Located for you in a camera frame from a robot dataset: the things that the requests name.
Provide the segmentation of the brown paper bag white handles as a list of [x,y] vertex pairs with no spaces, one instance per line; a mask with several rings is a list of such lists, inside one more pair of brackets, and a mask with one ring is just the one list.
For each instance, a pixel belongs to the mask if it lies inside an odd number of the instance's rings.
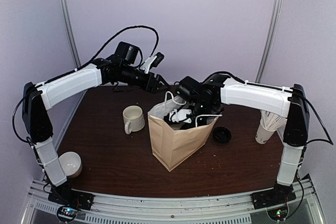
[[181,97],[172,92],[165,93],[164,101],[156,104],[148,112],[148,124],[152,154],[169,171],[178,167],[182,162],[199,150],[207,141],[215,122],[222,115],[201,115],[198,119],[205,119],[206,124],[187,130],[180,130],[179,126],[168,125],[164,116],[187,105]]

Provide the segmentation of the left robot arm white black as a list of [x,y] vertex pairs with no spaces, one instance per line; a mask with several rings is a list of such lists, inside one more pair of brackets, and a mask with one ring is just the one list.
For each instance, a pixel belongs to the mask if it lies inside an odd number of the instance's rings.
[[152,72],[165,55],[155,51],[143,63],[135,66],[140,51],[135,45],[120,42],[115,52],[106,58],[94,55],[80,68],[39,83],[28,82],[24,86],[22,120],[28,140],[37,155],[39,166],[55,190],[56,198],[64,205],[71,205],[76,197],[75,192],[65,186],[69,177],[62,168],[55,147],[56,109],[72,97],[108,83],[123,83],[148,93],[168,90],[170,85],[165,79]]

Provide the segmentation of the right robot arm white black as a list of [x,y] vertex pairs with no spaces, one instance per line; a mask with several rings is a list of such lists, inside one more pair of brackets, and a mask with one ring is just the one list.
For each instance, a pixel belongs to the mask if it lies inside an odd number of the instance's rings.
[[308,139],[310,114],[301,85],[295,84],[292,88],[268,86],[219,71],[203,82],[187,76],[178,83],[175,93],[185,102],[164,113],[168,124],[204,125],[207,118],[219,114],[223,104],[246,106],[275,119],[285,119],[284,149],[269,199],[279,204],[289,196]]

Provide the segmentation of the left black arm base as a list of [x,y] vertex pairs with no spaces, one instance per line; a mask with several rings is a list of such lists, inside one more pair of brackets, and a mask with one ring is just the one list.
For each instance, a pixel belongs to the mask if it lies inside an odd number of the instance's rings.
[[94,200],[93,194],[74,190],[69,180],[60,186],[50,185],[49,201],[79,210],[91,209]]

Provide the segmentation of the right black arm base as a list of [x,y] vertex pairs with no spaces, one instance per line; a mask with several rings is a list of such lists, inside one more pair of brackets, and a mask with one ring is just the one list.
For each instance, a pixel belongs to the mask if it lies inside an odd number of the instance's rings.
[[294,181],[295,178],[293,178],[289,184],[285,185],[276,180],[271,189],[252,193],[251,199],[254,209],[268,208],[295,200],[297,197],[293,188]]

